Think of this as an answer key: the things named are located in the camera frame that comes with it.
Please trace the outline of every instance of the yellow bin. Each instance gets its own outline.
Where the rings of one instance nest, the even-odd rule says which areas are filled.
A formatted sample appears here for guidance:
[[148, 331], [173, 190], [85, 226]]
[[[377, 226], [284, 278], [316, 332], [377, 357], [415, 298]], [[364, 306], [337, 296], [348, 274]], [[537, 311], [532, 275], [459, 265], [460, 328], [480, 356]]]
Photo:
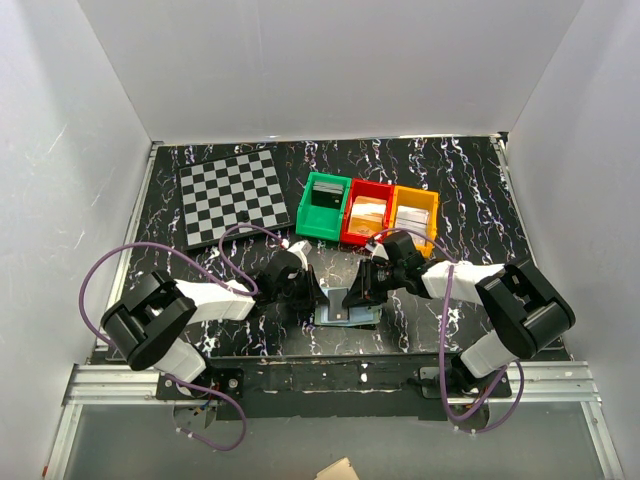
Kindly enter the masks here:
[[[436, 220], [438, 217], [438, 194], [428, 190], [418, 190], [416, 188], [407, 188], [396, 186], [393, 192], [393, 204], [391, 208], [390, 227], [396, 226], [396, 214], [398, 213], [398, 205], [405, 207], [421, 208], [429, 212], [429, 223], [425, 233], [435, 240], [438, 228]], [[427, 243], [425, 246], [416, 245], [416, 249], [422, 253], [424, 257], [431, 255], [433, 245]]]

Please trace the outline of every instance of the black and white checkered board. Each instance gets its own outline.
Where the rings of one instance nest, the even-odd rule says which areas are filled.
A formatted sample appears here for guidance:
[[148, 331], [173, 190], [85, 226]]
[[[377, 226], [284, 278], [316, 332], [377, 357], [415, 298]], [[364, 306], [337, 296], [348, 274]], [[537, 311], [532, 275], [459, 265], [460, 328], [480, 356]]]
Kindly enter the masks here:
[[269, 150], [184, 167], [180, 188], [186, 248], [212, 244], [240, 222], [271, 230], [291, 221]]

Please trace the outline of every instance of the gray floor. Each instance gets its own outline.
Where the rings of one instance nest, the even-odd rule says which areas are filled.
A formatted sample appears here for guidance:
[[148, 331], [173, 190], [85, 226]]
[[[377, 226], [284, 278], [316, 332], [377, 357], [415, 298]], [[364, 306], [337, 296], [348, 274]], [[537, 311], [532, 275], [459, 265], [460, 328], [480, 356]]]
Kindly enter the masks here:
[[[217, 422], [208, 435], [238, 429]], [[482, 438], [412, 418], [252, 419], [229, 453], [176, 434], [171, 407], [85, 406], [65, 478], [312, 480], [344, 456], [361, 480], [603, 478], [579, 403], [523, 404]]]

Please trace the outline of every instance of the white backdrop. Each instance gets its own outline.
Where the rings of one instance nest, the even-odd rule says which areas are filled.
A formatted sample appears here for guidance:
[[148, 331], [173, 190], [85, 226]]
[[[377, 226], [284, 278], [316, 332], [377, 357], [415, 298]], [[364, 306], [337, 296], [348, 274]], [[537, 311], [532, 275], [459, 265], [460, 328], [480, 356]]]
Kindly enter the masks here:
[[[75, 0], [0, 2], [0, 477], [40, 478], [93, 335], [80, 282], [121, 245], [150, 148]], [[90, 286], [104, 311], [113, 265]]]
[[640, 478], [640, 5], [587, 0], [510, 136], [537, 259], [576, 312], [627, 478]]
[[510, 130], [582, 0], [79, 0], [153, 140]]

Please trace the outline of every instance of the marble tabletop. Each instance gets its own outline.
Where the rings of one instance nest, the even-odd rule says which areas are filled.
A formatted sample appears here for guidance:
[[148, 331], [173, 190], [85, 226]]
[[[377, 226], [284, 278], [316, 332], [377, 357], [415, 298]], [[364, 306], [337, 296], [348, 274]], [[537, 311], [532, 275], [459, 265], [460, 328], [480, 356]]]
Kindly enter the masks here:
[[[502, 263], [527, 255], [528, 245], [509, 193], [491, 137], [404, 138], [268, 144], [160, 146], [136, 235], [179, 250], [185, 246], [184, 222], [176, 173], [179, 167], [234, 153], [268, 147], [280, 177], [290, 213], [302, 197], [309, 172], [326, 172], [376, 182], [433, 190], [440, 194], [438, 238], [451, 254], [473, 263]], [[280, 235], [292, 242], [295, 229]], [[362, 251], [335, 242], [310, 239], [309, 262], [323, 286], [350, 286]], [[231, 259], [244, 269], [264, 266], [276, 251], [272, 240], [258, 235], [228, 247]], [[216, 247], [190, 252], [212, 273], [232, 278]], [[136, 249], [125, 280], [131, 288], [154, 269], [174, 278], [203, 281], [180, 259], [164, 252]], [[335, 355], [435, 353], [442, 302], [390, 292], [380, 324], [374, 329], [316, 327], [307, 314], [272, 305], [245, 321], [209, 321], [190, 325], [185, 338], [208, 356]], [[489, 328], [481, 307], [450, 305], [447, 349], [470, 346]]]

